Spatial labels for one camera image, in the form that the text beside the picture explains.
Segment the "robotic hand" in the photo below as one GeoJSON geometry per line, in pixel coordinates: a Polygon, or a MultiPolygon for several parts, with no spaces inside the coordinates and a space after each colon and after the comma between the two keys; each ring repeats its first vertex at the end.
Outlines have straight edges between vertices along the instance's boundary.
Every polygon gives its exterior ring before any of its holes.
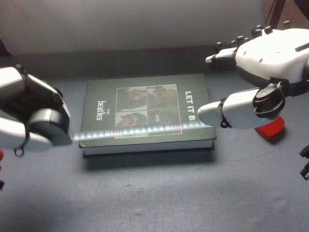
{"type": "Polygon", "coordinates": [[[0,117],[0,148],[13,149],[20,157],[24,150],[72,144],[70,114],[62,97],[20,66],[0,69],[0,110],[16,119],[0,117]]]}
{"type": "MultiPolygon", "coordinates": [[[[231,46],[215,46],[216,54],[206,58],[215,70],[237,68],[240,77],[256,86],[254,89],[202,106],[197,114],[200,120],[213,127],[238,129],[258,128],[275,120],[284,108],[285,98],[298,96],[309,89],[309,30],[285,30],[256,26],[253,39],[239,36],[231,46]]],[[[309,146],[300,153],[309,158],[309,146]]],[[[309,163],[301,171],[309,179],[309,163]]]]}

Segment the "book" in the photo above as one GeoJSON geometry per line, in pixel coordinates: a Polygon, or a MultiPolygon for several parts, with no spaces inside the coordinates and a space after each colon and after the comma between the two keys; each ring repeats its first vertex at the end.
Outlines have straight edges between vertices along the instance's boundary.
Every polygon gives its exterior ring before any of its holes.
{"type": "Polygon", "coordinates": [[[197,116],[209,102],[204,74],[88,81],[80,148],[87,156],[212,147],[215,129],[197,116]]]}

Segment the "gray tablecloth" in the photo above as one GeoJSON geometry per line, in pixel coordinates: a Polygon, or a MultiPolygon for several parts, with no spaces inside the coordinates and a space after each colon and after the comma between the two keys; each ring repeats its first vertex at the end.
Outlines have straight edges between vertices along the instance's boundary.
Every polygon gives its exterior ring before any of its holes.
{"type": "MultiPolygon", "coordinates": [[[[80,130],[87,79],[54,79],[80,130]]],[[[209,72],[212,101],[252,86],[234,72],[209,72]]],[[[285,133],[217,130],[215,150],[83,159],[78,144],[22,159],[6,151],[0,231],[303,232],[309,228],[308,95],[288,98],[285,133]]]]}

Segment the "tape measure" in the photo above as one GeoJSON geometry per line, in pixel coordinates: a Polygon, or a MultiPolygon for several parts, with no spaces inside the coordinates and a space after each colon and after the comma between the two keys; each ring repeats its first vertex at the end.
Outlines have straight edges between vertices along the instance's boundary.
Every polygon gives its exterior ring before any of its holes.
{"type": "Polygon", "coordinates": [[[155,132],[168,132],[168,131],[184,131],[199,128],[210,128],[211,126],[205,125],[204,123],[197,122],[185,122],[181,124],[168,124],[168,125],[155,125],[147,127],[136,127],[136,128],[123,128],[120,130],[99,130],[99,131],[88,131],[76,133],[74,135],[74,141],[85,141],[95,139],[105,139],[120,136],[132,136],[136,134],[144,133],[155,133],[155,132]]]}

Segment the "book cover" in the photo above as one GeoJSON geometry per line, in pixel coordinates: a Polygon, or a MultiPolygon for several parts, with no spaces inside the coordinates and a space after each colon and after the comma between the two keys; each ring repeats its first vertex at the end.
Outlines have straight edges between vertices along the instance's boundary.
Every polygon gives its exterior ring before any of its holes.
{"type": "MultiPolygon", "coordinates": [[[[82,132],[200,122],[197,110],[207,103],[204,74],[88,81],[82,132]]],[[[110,138],[80,142],[80,147],[86,155],[176,149],[179,146],[175,142],[186,142],[181,148],[193,148],[190,141],[210,140],[210,143],[204,143],[204,147],[210,147],[215,137],[212,127],[179,128],[138,134],[116,133],[110,138]]]]}

